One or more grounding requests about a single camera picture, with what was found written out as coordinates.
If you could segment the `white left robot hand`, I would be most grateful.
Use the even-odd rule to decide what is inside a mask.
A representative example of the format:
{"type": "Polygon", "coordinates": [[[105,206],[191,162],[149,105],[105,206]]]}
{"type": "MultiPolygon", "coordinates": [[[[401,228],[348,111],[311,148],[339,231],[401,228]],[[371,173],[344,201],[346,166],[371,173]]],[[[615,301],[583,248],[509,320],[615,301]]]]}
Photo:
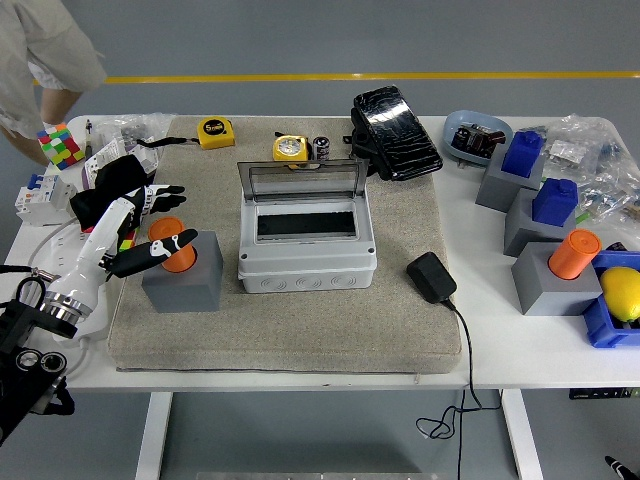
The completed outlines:
{"type": "Polygon", "coordinates": [[[98,303],[98,290],[110,277],[125,278],[168,260],[197,236],[195,229],[169,234],[138,244],[126,251],[118,247],[140,220],[156,211],[168,211],[185,198],[184,189],[150,185],[133,190],[111,202],[94,226],[78,254],[75,265],[48,287],[41,310],[72,322],[89,316],[98,303]]]}

